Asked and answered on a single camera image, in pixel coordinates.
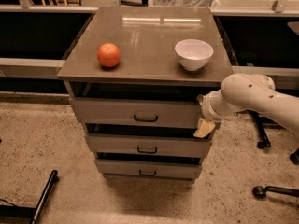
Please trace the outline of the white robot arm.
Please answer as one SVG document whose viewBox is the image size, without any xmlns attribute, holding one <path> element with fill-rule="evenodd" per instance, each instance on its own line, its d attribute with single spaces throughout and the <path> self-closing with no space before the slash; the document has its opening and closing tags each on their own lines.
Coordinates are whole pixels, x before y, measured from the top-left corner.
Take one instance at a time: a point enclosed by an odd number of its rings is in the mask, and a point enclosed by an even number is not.
<svg viewBox="0 0 299 224">
<path fill-rule="evenodd" d="M 198 100 L 202 117 L 194 137 L 206 137 L 217 123 L 244 110 L 255 111 L 299 134 L 299 98 L 275 91 L 274 81 L 266 75 L 232 74 L 219 90 Z"/>
</svg>

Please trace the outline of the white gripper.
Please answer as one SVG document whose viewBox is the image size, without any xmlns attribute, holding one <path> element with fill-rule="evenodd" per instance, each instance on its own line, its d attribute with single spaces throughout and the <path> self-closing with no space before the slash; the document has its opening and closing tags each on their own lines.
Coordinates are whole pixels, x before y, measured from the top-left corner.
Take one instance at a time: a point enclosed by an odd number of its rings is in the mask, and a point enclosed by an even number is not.
<svg viewBox="0 0 299 224">
<path fill-rule="evenodd" d="M 224 119 L 224 116 L 219 115 L 212 107 L 212 99 L 215 95 L 216 92 L 213 91 L 207 95 L 196 97 L 197 102 L 201 105 L 204 117 L 198 120 L 197 129 L 193 134 L 196 138 L 204 138 L 209 135 L 214 130 L 215 123 L 221 122 Z"/>
</svg>

